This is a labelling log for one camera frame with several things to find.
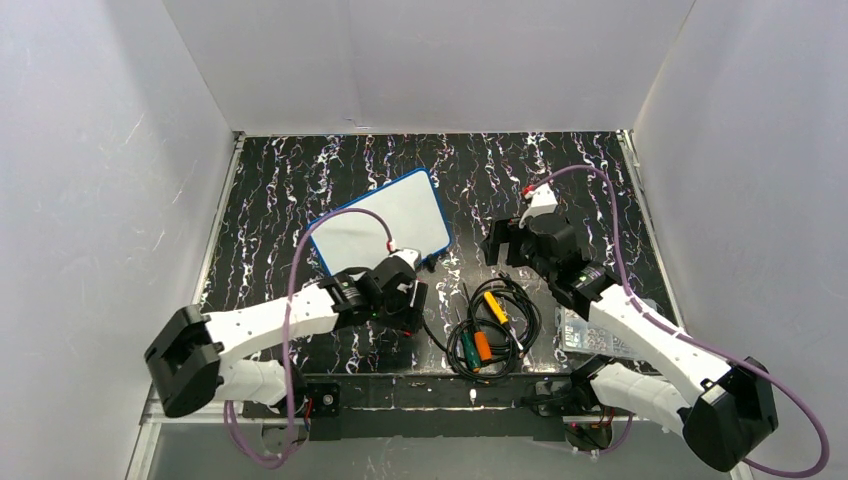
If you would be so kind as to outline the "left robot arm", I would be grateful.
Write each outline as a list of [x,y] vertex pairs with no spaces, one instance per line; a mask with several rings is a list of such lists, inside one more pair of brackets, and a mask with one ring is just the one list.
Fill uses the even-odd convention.
[[164,415],[181,418],[212,401],[281,408],[306,392],[283,359],[252,354],[285,339],[326,334],[368,322],[405,334],[423,326],[428,286],[417,277],[420,255],[397,250],[376,267],[351,267],[294,293],[242,309],[178,309],[144,353]]

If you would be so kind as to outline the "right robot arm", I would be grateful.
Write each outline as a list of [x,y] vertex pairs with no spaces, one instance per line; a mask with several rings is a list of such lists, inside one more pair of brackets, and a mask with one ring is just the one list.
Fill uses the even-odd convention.
[[619,275],[589,259],[575,229],[555,214],[494,221],[480,244],[487,265],[528,267],[562,307],[620,338],[660,373],[639,374],[611,358],[581,366],[572,384],[602,406],[622,408],[680,436],[706,465],[728,472],[778,427],[771,385],[750,368],[728,362],[651,323],[651,309],[627,295]]

